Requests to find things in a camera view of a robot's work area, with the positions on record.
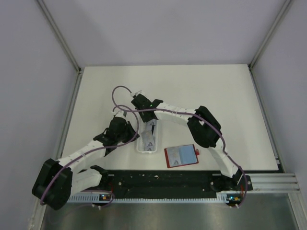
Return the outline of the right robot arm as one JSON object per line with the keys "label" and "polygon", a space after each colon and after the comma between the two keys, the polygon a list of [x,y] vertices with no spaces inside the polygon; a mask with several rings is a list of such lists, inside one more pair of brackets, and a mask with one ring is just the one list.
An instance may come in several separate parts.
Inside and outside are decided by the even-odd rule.
{"label": "right robot arm", "polygon": [[197,109],[184,109],[169,105],[159,99],[150,101],[140,92],[132,97],[131,103],[143,122],[156,119],[187,127],[194,141],[200,147],[208,149],[214,157],[228,189],[234,190],[241,185],[242,181],[248,182],[241,166],[226,151],[221,125],[205,106]]}

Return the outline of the red leather card holder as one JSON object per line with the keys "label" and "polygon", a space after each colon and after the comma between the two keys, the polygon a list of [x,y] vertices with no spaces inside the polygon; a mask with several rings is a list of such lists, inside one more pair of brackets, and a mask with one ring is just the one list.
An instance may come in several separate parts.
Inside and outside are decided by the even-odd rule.
{"label": "red leather card holder", "polygon": [[[175,167],[171,167],[168,160],[168,153],[172,151],[178,151],[181,159],[181,164]],[[164,153],[167,168],[176,168],[199,163],[199,151],[195,148],[194,144],[165,148]]]}

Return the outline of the white plastic basket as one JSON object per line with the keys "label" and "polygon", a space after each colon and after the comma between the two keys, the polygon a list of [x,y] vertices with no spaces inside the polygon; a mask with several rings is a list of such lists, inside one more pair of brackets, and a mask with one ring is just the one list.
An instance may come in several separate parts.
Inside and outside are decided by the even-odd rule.
{"label": "white plastic basket", "polygon": [[159,141],[159,122],[151,120],[149,122],[141,122],[138,134],[140,137],[136,142],[136,150],[139,153],[155,153],[158,150]]}

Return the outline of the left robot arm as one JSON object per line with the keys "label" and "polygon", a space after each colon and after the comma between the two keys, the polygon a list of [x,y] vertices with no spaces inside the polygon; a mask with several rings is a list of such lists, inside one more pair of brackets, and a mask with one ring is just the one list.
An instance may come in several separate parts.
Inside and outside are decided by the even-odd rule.
{"label": "left robot arm", "polygon": [[107,188],[107,171],[96,162],[115,149],[135,141],[138,128],[122,116],[115,116],[101,134],[67,157],[44,162],[32,188],[32,194],[54,210],[61,209],[76,193],[88,188]]}

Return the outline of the silver card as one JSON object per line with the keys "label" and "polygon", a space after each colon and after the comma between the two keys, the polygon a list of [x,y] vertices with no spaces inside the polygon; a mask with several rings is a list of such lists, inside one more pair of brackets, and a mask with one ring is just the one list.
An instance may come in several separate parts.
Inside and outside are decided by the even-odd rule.
{"label": "silver card", "polygon": [[181,164],[180,154],[178,151],[169,152],[168,160],[171,167],[175,167]]}

